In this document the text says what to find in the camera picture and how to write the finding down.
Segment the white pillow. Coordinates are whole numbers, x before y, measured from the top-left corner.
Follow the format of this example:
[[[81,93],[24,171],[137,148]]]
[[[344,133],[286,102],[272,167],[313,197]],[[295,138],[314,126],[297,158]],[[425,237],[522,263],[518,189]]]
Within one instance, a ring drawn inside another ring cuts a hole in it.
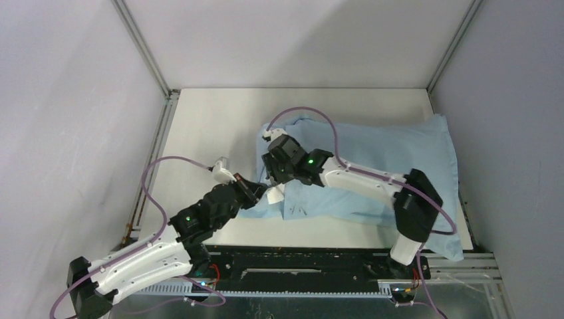
[[[283,202],[285,199],[285,184],[279,184],[273,187],[270,187],[265,192],[267,202],[270,205]]]

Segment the light blue pillowcase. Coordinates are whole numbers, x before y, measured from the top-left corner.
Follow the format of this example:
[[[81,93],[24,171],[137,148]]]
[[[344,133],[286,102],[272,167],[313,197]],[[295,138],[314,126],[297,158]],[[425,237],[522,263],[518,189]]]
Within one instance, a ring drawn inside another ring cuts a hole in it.
[[[273,126],[285,130],[307,151],[338,152],[342,160],[364,170],[402,175],[412,169],[424,172],[441,197],[443,210],[451,220],[457,219],[458,160],[445,116],[435,114],[411,126],[368,127],[330,125],[301,114],[277,120]],[[283,201],[270,204],[263,198],[239,214],[245,218],[286,220],[331,216],[380,227],[396,225],[392,210],[377,199],[345,189],[306,186],[295,180],[286,184]]]

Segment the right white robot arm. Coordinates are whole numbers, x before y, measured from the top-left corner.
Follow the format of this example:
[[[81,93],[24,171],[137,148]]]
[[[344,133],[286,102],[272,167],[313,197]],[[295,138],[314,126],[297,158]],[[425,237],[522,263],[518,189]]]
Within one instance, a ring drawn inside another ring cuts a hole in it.
[[[404,175],[388,173],[355,166],[325,150],[307,152],[284,130],[266,131],[262,138],[268,146],[261,158],[275,185],[299,181],[303,185],[344,189],[392,209],[399,234],[386,267],[396,278],[412,271],[413,260],[430,237],[442,206],[425,173],[417,169]]]

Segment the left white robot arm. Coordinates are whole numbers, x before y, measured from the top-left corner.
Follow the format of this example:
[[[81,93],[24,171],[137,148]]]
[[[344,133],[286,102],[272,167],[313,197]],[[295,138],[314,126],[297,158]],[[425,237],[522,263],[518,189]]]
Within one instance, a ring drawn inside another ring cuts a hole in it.
[[[236,174],[170,217],[151,237],[95,262],[73,260],[67,285],[77,318],[100,318],[121,300],[163,280],[207,274],[212,262],[204,241],[239,210],[259,203],[267,188]]]

